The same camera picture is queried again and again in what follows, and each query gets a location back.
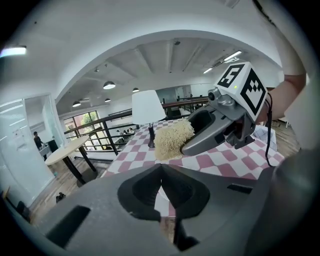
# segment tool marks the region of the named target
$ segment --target beige sponge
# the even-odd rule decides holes
[[[157,130],[154,139],[155,158],[162,161],[180,157],[180,147],[193,135],[194,129],[186,119]]]

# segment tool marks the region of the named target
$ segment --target white lampshade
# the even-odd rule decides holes
[[[132,95],[132,122],[144,125],[162,120],[166,113],[155,90],[145,90]]]

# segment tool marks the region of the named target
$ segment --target person's forearm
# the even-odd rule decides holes
[[[272,120],[283,118],[285,111],[296,99],[306,84],[306,74],[301,75],[285,75],[284,81],[281,82],[275,89],[270,91],[272,97]],[[267,95],[266,100],[270,101],[270,96]],[[268,107],[266,104],[256,119],[256,123],[267,120]]]

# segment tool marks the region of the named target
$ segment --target pink and white tablecloth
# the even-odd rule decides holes
[[[179,120],[159,121],[153,124],[154,131],[161,127],[171,126]],[[142,126],[135,133],[125,148],[118,154],[109,168],[102,174],[107,177],[113,174],[126,172],[133,168],[152,166],[154,164],[170,164],[182,166],[203,173],[222,175],[226,177],[241,177],[246,179],[258,179],[261,171],[268,167],[265,159],[267,145],[255,138],[255,141],[239,149],[235,149],[227,142],[195,156],[183,156],[180,159],[166,161],[156,160],[154,148],[148,147],[148,125]],[[269,148],[269,162],[277,166],[284,157]],[[166,198],[163,190],[160,190],[155,201],[155,209],[161,216],[174,216],[175,210]]]

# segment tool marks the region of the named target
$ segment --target person in black shirt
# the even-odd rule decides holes
[[[36,147],[38,148],[38,150],[40,150],[40,148],[42,147],[42,144],[46,146],[46,144],[44,144],[44,143],[41,141],[41,139],[40,139],[40,137],[38,136],[38,133],[37,133],[36,131],[33,133],[33,135],[34,135],[34,138],[33,138],[33,139],[34,139],[34,143],[35,143]],[[47,160],[47,155],[45,154],[45,155],[43,156],[43,158],[44,158],[44,161],[46,161],[46,160]]]

